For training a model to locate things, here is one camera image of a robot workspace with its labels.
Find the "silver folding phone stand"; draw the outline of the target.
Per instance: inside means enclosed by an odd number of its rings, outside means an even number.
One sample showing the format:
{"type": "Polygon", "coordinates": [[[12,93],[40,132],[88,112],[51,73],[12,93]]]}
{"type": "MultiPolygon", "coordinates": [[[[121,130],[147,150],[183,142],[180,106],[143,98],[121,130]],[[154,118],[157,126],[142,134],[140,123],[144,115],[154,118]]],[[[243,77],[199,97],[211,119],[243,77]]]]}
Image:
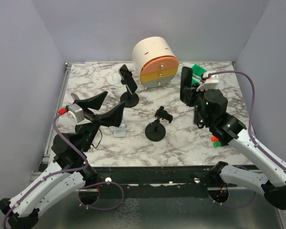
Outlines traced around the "silver folding phone stand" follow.
{"type": "Polygon", "coordinates": [[[112,132],[113,132],[113,137],[115,137],[115,138],[126,137],[126,124],[125,124],[125,122],[122,121],[119,127],[113,127],[112,132]]]}

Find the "black adjustable phone stand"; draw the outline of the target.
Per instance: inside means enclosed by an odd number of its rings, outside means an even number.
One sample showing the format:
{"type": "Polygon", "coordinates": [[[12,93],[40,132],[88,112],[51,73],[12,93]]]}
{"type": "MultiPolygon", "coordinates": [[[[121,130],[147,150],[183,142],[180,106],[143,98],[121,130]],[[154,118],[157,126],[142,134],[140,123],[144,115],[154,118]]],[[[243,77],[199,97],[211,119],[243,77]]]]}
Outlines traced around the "black adjustable phone stand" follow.
{"type": "Polygon", "coordinates": [[[156,119],[149,123],[145,128],[146,137],[153,142],[161,141],[166,135],[165,127],[160,123],[160,120],[167,120],[169,123],[173,121],[173,116],[169,114],[163,106],[160,106],[154,116],[156,119]]]}

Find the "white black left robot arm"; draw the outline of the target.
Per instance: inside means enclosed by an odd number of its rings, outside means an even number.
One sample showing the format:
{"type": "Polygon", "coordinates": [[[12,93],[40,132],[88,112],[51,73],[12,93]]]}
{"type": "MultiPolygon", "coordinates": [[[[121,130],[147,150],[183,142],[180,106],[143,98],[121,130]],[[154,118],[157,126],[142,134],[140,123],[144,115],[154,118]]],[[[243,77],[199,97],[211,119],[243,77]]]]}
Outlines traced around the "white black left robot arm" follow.
{"type": "Polygon", "coordinates": [[[104,114],[94,113],[107,94],[104,91],[84,100],[72,94],[73,103],[58,110],[52,122],[57,133],[51,148],[54,160],[19,194],[0,200],[4,229],[31,229],[49,208],[72,192],[116,184],[107,179],[101,182],[85,155],[100,127],[119,127],[122,122],[125,102],[104,114]]]}

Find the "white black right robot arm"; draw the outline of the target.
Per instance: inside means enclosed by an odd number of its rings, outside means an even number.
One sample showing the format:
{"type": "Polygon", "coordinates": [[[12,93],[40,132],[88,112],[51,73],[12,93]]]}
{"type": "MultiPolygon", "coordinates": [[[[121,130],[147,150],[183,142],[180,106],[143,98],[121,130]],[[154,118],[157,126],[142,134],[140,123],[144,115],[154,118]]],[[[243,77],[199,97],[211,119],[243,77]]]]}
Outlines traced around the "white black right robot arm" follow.
{"type": "Polygon", "coordinates": [[[251,161],[260,174],[240,171],[224,162],[216,164],[209,175],[210,183],[219,187],[223,183],[250,189],[274,207],[286,210],[286,162],[271,152],[256,138],[250,136],[246,125],[227,113],[228,100],[218,89],[197,91],[194,86],[182,86],[180,99],[194,107],[203,126],[219,140],[233,147],[251,161]]]}

